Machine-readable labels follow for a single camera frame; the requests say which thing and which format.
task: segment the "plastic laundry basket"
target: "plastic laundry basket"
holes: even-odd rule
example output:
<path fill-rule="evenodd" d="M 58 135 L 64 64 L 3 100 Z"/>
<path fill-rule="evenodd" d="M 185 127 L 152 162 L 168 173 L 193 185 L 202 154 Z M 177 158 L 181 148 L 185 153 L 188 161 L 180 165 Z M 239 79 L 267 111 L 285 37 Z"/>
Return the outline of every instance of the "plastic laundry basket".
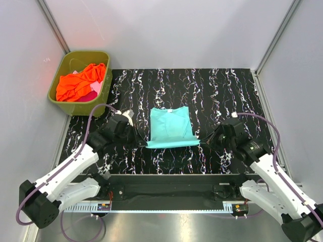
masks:
<path fill-rule="evenodd" d="M 60 76 L 65 76 L 73 71 L 81 72 L 89 64 L 104 63 L 106 72 L 103 79 L 101 91 L 98 96 L 88 102 L 58 102 L 56 101 L 56 87 L 60 82 Z M 48 92 L 48 98 L 52 103 L 57 104 L 66 114 L 70 116 L 84 115 L 89 116 L 92 109 L 100 104 L 106 103 L 112 81 L 112 72 L 109 69 L 110 57 L 103 51 L 73 51 L 64 56 L 60 67 L 58 68 L 55 78 Z M 99 107 L 94 112 L 95 117 L 104 113 L 105 107 Z"/>

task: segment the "white wall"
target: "white wall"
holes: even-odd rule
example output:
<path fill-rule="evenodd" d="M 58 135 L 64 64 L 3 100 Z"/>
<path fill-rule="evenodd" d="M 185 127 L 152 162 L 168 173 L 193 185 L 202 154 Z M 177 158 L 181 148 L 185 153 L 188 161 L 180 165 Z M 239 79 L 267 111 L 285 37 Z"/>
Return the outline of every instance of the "white wall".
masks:
<path fill-rule="evenodd" d="M 323 1 L 305 0 L 260 74 L 292 177 L 323 203 Z"/>
<path fill-rule="evenodd" d="M 63 52 L 35 1 L 1 0 L 0 33 L 0 237 L 16 242 L 19 185 L 50 170 L 66 117 L 47 100 Z"/>
<path fill-rule="evenodd" d="M 111 67 L 252 68 L 292 0 L 46 0 L 71 50 Z"/>

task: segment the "black table surface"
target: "black table surface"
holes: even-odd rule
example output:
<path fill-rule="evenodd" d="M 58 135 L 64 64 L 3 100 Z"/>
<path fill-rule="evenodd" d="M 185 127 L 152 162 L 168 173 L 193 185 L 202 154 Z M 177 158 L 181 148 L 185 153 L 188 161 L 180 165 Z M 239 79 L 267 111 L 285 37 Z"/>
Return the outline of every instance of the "black table surface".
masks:
<path fill-rule="evenodd" d="M 188 106 L 193 134 L 203 139 L 231 113 L 264 115 L 257 88 L 249 69 L 143 69 L 113 70 L 107 103 L 120 111 L 132 109 L 133 120 L 149 140 L 149 114 L 153 107 Z M 106 123 L 112 112 L 107 108 L 93 118 L 90 132 Z M 88 117 L 74 116 L 68 127 L 60 162 L 84 139 Z M 266 123 L 240 117 L 245 130 L 273 150 Z M 252 173 L 252 170 L 224 150 L 216 153 L 201 146 L 172 149 L 126 149 L 109 147 L 107 154 L 84 173 L 111 174 L 221 174 Z"/>

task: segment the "teal shirt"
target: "teal shirt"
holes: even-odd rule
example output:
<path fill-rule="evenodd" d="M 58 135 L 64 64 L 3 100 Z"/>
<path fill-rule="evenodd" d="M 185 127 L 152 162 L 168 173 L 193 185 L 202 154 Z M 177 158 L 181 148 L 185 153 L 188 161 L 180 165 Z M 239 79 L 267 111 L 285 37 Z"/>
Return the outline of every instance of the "teal shirt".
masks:
<path fill-rule="evenodd" d="M 188 107 L 150 111 L 150 141 L 146 148 L 176 148 L 199 145 L 192 131 Z"/>

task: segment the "orange cloth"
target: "orange cloth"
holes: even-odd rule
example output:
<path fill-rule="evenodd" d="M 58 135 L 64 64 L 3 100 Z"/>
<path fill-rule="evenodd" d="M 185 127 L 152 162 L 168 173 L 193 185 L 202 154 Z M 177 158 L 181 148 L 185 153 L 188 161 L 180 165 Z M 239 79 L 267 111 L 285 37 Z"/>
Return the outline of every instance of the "orange cloth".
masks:
<path fill-rule="evenodd" d="M 68 74 L 60 77 L 56 87 L 56 101 L 75 102 L 90 93 L 90 84 L 103 81 L 105 75 L 105 64 L 89 64 L 78 74 Z"/>

